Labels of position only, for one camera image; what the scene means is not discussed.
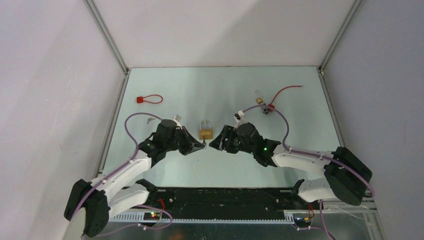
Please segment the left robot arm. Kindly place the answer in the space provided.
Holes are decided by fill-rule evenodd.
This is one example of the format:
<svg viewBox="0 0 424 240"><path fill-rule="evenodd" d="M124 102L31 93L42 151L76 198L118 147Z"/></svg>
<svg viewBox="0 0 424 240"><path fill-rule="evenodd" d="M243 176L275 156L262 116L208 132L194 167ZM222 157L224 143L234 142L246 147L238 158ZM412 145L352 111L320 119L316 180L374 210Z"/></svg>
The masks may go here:
<svg viewBox="0 0 424 240"><path fill-rule="evenodd" d="M95 237L116 215L138 205L153 208L158 202L156 192L140 183L125 186L163 160L168 152L187 156L205 148L206 142L196 140L176 119L161 120L149 137L136 144L133 156L121 166L106 175L73 184L64 210L69 225L63 238Z"/></svg>

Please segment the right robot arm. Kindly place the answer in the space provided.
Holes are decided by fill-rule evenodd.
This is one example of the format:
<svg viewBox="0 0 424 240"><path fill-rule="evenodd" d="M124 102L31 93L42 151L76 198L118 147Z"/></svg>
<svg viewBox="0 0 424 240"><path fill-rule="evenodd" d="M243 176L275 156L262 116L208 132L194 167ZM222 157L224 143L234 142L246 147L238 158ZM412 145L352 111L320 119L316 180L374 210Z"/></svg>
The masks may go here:
<svg viewBox="0 0 424 240"><path fill-rule="evenodd" d="M304 209L318 200L330 199L359 206L373 175L345 147L339 146L335 151L293 148L280 141L263 138L251 123L238 127L225 125L209 146L230 154L251 154L264 167L292 168L319 175L317 179L300 179L296 182L290 201L297 209Z"/></svg>

